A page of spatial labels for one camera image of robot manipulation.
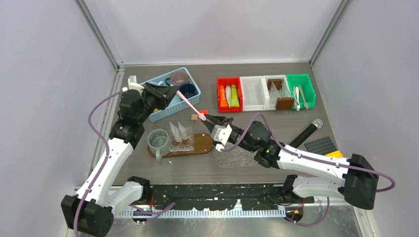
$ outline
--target blue basket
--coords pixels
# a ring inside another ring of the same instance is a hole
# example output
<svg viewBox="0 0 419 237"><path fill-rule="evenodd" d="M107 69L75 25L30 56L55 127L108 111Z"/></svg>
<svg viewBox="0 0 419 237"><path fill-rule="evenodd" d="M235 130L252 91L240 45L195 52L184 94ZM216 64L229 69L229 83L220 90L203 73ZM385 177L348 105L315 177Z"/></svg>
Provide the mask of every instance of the blue basket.
<svg viewBox="0 0 419 237"><path fill-rule="evenodd" d="M189 73L189 71L186 68L179 68L179 69L176 69L174 71L177 71L177 70L185 71L188 74L188 76L189 76L189 81L192 84L195 85L195 87L196 87L196 89L198 91L198 94L195 95L195 96L192 96L188 100L193 105L198 104L199 103L199 97L201 96L201 90L199 90L198 85L195 83L195 81L193 80L191 74ZM166 81L166 78L170 78L171 77L171 74L174 71L171 71L169 73L163 74L163 75L158 76L156 78L153 78L151 80L145 81L145 82L141 83L141 85L145 84L146 82L156 82L156 83L159 83L161 81ZM187 105L186 102L183 101L178 95L175 95L174 98L172 99L171 103L169 104L169 106L167 108L165 108L164 110L160 110L160 111L157 111L157 112L152 113L148 118L150 119L151 122L156 122L156 121L159 121L159 120L161 120L161 119L163 119L163 118L165 118L165 117L167 117L169 115L172 115L174 113L177 113L179 111L182 111L182 110L184 110L186 108L189 108L189 105Z"/></svg>

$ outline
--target blue mug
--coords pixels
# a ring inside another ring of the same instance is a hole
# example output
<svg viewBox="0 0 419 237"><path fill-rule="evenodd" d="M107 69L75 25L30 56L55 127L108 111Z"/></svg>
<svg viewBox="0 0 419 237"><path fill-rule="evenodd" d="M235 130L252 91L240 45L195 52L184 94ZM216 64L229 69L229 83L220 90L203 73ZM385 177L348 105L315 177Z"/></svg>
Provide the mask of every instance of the blue mug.
<svg viewBox="0 0 419 237"><path fill-rule="evenodd" d="M186 99L198 94L196 87L191 83L181 85L179 91L186 97Z"/></svg>

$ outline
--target white plastic container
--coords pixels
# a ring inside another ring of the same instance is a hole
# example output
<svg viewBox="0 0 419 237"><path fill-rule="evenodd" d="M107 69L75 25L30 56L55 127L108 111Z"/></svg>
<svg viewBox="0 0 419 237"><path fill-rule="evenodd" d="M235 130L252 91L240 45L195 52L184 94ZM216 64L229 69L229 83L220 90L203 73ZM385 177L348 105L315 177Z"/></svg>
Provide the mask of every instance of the white plastic container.
<svg viewBox="0 0 419 237"><path fill-rule="evenodd" d="M269 92L264 77L240 77L240 84L243 97L243 111L269 109Z"/></svg>
<svg viewBox="0 0 419 237"><path fill-rule="evenodd" d="M290 91L290 87L288 86L288 80L287 80L287 76L285 76L285 75L269 75L269 76L263 76L263 78L265 78L265 82L266 82L266 88L267 88L267 85L268 85L268 80L269 79L281 79L282 81L284 81L285 82L285 85L283 85L283 86L285 86L286 87L286 89L288 90L288 91ZM268 107L267 107L267 109L266 110L275 110L275 105L276 105L276 100L275 101L270 101L269 102L269 105L268 105Z"/></svg>

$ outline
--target green plastic container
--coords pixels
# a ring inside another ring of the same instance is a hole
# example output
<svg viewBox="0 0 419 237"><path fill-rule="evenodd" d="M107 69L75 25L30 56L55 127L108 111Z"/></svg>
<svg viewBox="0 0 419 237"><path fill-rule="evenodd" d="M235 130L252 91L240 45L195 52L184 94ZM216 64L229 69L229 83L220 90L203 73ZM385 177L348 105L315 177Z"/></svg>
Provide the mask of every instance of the green plastic container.
<svg viewBox="0 0 419 237"><path fill-rule="evenodd" d="M304 93L305 101L309 108L314 108L316 105L316 92L314 91L313 84L311 83L310 76L308 74L291 74L286 75L288 80L288 87L291 91L291 96L294 97L293 87L298 87L301 85L302 92ZM301 104L301 110L305 110L304 107L304 100L302 99L301 93L299 97L299 101Z"/></svg>

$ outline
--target wooden tray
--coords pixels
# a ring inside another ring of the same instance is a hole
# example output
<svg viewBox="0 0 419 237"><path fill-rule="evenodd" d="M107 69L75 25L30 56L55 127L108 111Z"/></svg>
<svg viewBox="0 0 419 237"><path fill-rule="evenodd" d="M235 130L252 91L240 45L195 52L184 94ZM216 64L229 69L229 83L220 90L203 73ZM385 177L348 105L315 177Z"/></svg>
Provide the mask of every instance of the wooden tray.
<svg viewBox="0 0 419 237"><path fill-rule="evenodd" d="M165 157L178 157L178 156L187 156L187 155L197 155L197 154L205 154L212 150L212 138L207 133L195 133L194 134L194 151L193 152L177 152L172 153L163 156ZM150 154L152 157L156 157L154 153L151 152L150 147L147 147L148 154Z"/></svg>

